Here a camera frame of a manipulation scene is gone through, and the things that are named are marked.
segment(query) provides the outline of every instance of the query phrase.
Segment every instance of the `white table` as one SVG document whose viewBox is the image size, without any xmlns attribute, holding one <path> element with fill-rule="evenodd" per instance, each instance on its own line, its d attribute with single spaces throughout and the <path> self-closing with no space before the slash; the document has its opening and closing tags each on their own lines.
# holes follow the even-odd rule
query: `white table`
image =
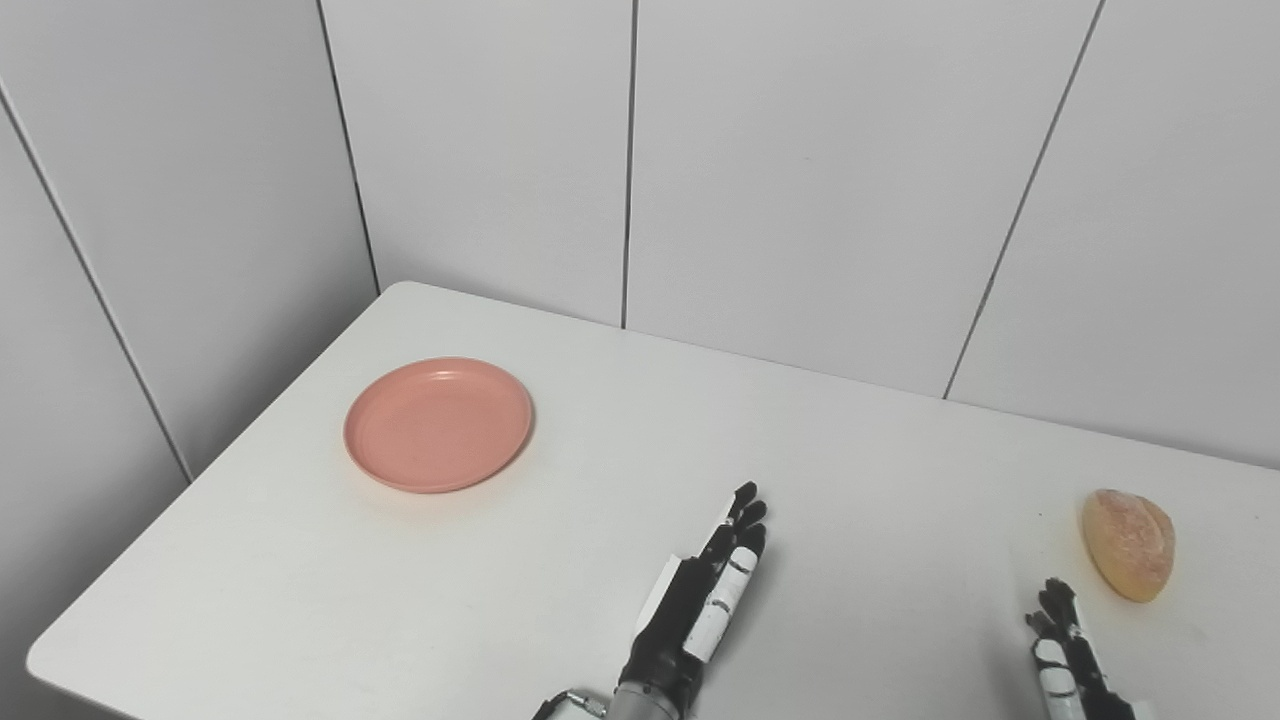
<svg viewBox="0 0 1280 720">
<path fill-rule="evenodd" d="M 493 479 L 415 496 L 342 423 L 383 373 L 495 363 L 534 398 Z M 1021 616 L 1082 594 L 1107 671 L 1161 720 L 1270 719 L 1280 474 L 419 284 L 392 287 L 32 648 L 143 720 L 525 720 L 612 691 L 668 552 L 753 478 L 771 546 L 712 664 L 713 719 L 1043 717 Z M 1076 529 L 1117 487 L 1178 528 L 1116 597 Z"/>
</svg>

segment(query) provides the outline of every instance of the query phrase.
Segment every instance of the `bread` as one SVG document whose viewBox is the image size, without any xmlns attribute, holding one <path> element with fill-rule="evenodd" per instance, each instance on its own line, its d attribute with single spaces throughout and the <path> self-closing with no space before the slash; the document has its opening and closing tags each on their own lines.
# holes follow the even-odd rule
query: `bread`
<svg viewBox="0 0 1280 720">
<path fill-rule="evenodd" d="M 1155 502 L 1115 489 L 1084 501 L 1084 544 L 1107 583 L 1134 602 L 1151 602 L 1174 570 L 1174 524 Z"/>
</svg>

